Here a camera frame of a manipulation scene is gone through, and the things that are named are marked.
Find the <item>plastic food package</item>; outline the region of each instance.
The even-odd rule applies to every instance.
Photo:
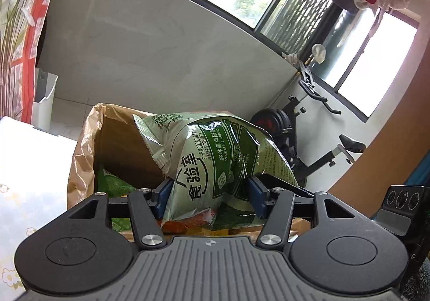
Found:
[[[235,115],[133,117],[155,163],[175,181],[162,226],[171,221],[214,230],[261,225],[244,179],[269,173],[297,186],[270,135]]]

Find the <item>tile floor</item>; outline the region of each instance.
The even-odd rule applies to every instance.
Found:
[[[50,133],[77,141],[92,105],[54,98]]]

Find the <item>exercise bike handlebar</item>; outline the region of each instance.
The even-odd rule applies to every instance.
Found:
[[[298,84],[302,87],[302,89],[306,92],[306,94],[307,94],[310,98],[312,98],[313,100],[316,100],[316,101],[320,101],[320,102],[322,102],[322,103],[323,103],[323,105],[327,108],[327,110],[328,110],[330,113],[337,114],[337,115],[342,114],[342,111],[341,111],[341,110],[335,110],[335,109],[332,109],[332,108],[328,105],[328,103],[327,103],[327,102],[328,102],[328,99],[326,99],[326,97],[323,97],[323,96],[319,95],[319,93],[317,93],[316,91],[311,90],[311,89],[309,88],[308,84],[307,84],[305,81],[303,81],[303,80],[299,80],[299,81],[298,81]]]

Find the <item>ribbed gray surface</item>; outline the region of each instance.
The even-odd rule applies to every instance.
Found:
[[[20,301],[53,301],[35,292]],[[130,271],[105,289],[67,301],[334,301],[299,279],[279,252],[247,238],[177,237],[161,250],[140,253]],[[400,300],[392,291],[356,301]]]

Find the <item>silver screw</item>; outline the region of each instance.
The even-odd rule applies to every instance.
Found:
[[[158,245],[163,242],[163,238],[158,236],[157,234],[148,234],[142,238],[142,243],[145,245]]]
[[[265,245],[276,245],[279,244],[282,239],[275,234],[266,234],[260,238],[260,241]]]

